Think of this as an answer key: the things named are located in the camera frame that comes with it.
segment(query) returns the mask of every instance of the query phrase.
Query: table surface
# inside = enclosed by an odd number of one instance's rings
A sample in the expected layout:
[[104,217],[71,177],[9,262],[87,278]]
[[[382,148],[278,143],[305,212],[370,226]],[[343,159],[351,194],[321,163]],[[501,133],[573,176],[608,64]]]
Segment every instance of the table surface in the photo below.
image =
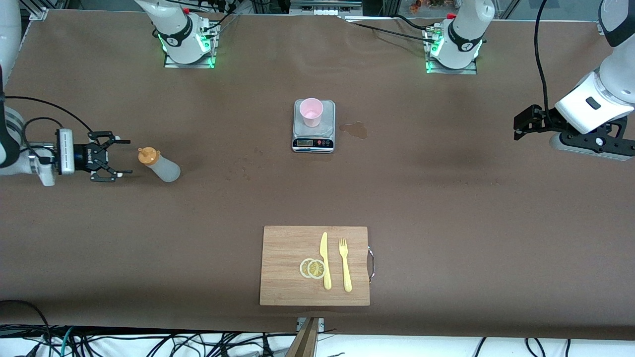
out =
[[[392,20],[369,22],[417,34]],[[631,162],[512,139],[541,103],[533,24],[493,22],[477,76],[426,74],[421,44],[335,17],[239,17],[217,68],[162,68],[143,13],[51,11],[33,23],[8,95],[50,100],[132,145],[115,184],[2,177],[2,299],[57,325],[635,339]],[[541,26],[551,104],[610,53],[594,23]],[[290,149],[293,103],[337,103],[334,154]],[[10,100],[25,118],[71,118]],[[52,140],[34,125],[31,140]],[[172,184],[137,162],[154,146]],[[315,210],[298,210],[308,201]],[[368,226],[369,307],[258,305],[266,225]],[[1,322],[35,323],[16,307]]]

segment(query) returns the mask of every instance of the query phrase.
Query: knife handle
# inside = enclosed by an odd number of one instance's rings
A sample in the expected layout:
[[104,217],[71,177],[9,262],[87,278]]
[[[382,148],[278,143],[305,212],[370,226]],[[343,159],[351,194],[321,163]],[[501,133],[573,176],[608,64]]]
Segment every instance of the knife handle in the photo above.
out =
[[328,270],[328,263],[324,262],[324,288],[331,290],[333,285],[331,284],[331,272]]
[[344,291],[347,293],[353,290],[353,284],[351,283],[351,273],[349,272],[349,262],[346,257],[342,257],[344,265]]

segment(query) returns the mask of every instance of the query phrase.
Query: pink cup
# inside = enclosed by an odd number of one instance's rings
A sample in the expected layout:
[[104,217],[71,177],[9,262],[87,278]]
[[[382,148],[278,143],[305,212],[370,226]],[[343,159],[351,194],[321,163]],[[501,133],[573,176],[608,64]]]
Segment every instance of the pink cup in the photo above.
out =
[[318,126],[322,120],[324,106],[319,99],[307,98],[300,103],[300,114],[304,123],[311,128]]

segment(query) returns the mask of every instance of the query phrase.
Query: bottle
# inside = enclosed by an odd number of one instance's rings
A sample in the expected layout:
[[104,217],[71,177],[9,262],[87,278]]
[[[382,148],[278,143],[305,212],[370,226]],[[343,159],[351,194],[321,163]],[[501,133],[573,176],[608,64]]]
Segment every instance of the bottle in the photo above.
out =
[[165,182],[172,182],[181,174],[181,168],[177,164],[164,158],[161,151],[152,147],[139,148],[138,157],[139,162],[151,168]]

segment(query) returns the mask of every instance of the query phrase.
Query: lime slice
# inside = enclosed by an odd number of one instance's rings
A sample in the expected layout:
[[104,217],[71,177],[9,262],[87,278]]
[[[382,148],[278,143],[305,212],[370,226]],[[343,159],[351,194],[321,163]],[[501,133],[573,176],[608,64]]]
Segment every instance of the lime slice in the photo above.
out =
[[324,276],[324,262],[313,260],[309,263],[309,276],[314,279],[321,279]]
[[300,274],[302,274],[303,277],[305,278],[311,278],[311,275],[309,275],[309,264],[313,261],[313,258],[306,258],[305,260],[302,261],[302,263],[300,263]]

